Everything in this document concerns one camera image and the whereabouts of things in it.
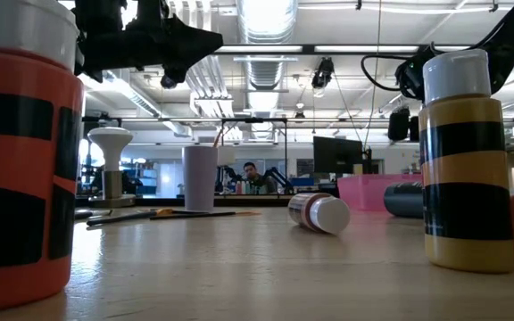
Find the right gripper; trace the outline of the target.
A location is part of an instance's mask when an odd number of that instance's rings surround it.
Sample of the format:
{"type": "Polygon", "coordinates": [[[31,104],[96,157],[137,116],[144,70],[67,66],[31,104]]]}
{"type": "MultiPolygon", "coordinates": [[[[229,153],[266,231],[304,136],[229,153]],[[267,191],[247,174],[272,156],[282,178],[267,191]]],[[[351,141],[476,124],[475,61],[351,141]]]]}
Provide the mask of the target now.
{"type": "Polygon", "coordinates": [[[406,139],[418,142],[419,117],[412,116],[408,107],[396,108],[389,117],[387,136],[394,142],[406,139]]]}

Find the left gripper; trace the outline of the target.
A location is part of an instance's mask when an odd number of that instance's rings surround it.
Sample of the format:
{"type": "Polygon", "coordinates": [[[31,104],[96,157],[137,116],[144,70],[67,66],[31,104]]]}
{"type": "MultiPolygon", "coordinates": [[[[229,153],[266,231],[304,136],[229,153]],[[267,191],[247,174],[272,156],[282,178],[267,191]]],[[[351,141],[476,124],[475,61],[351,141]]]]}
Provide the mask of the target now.
{"type": "Polygon", "coordinates": [[[159,22],[133,20],[126,26],[135,42],[137,67],[160,64],[167,72],[163,85],[183,83],[188,67],[223,45],[220,33],[187,26],[177,17],[159,22]]]}

